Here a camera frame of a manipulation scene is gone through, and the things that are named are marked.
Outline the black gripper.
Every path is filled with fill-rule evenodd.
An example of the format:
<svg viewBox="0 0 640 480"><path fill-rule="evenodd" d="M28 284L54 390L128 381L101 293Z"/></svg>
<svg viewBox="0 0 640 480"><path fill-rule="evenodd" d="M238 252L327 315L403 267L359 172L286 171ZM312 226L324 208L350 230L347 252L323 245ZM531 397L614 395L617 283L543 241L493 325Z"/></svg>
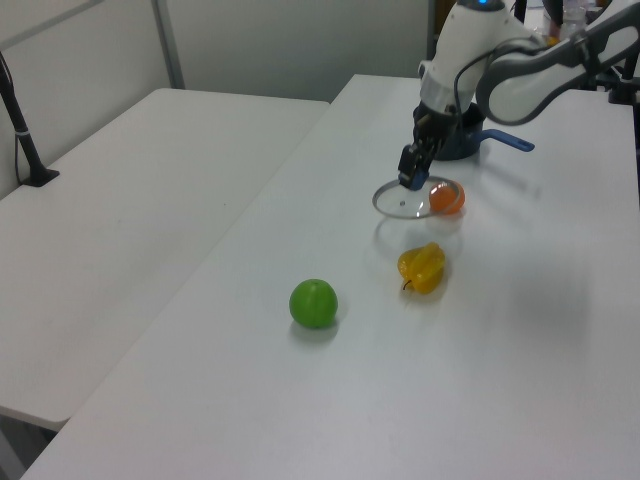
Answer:
<svg viewBox="0 0 640 480"><path fill-rule="evenodd" d="M419 191L430 176L433 159L444 160L446 145L455 135L459 123L456 110L434 111L423 102L413 111L413 143L406 145L398 163L398 181L412 191Z"/></svg>

